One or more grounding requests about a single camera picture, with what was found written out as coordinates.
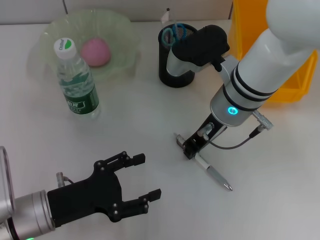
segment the blue led light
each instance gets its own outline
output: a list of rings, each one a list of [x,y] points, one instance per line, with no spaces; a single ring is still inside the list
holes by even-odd
[[[236,109],[234,106],[230,106],[228,108],[228,113],[230,113],[231,115],[236,115],[238,114],[238,109]]]

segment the green bottle label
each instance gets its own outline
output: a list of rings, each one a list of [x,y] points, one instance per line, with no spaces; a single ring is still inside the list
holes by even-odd
[[[99,98],[96,86],[87,95],[80,97],[71,97],[64,95],[69,108],[75,114],[88,114],[95,110],[99,105]]]

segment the yellow bin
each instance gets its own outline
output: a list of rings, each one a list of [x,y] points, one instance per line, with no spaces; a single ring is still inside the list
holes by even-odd
[[[230,53],[241,60],[259,35],[268,28],[266,9],[268,0],[233,0],[232,25],[228,36]],[[268,100],[293,103],[309,91],[318,55],[314,51],[302,67]]]

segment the pink ball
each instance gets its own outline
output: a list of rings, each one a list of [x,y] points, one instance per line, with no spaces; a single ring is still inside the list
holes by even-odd
[[[81,57],[90,67],[100,67],[110,61],[111,52],[108,44],[96,37],[84,43]]]

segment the connector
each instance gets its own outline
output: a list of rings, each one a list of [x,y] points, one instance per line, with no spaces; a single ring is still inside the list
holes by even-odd
[[[65,186],[64,174],[62,172],[58,172],[56,174],[56,180],[58,182],[58,188],[62,188]]]
[[[258,122],[261,124],[261,126],[264,129],[267,129],[268,131],[273,128],[273,124],[266,118],[264,115],[262,115],[258,110],[255,110],[252,115],[258,120]]]
[[[201,128],[197,134],[199,137],[202,137],[204,140],[209,141],[208,134],[214,129],[215,125],[212,122],[209,122],[207,125],[205,125],[203,128]]]
[[[184,150],[185,149],[184,143],[186,140],[180,134],[174,133],[174,136],[175,136],[176,143],[179,145],[180,148]]]

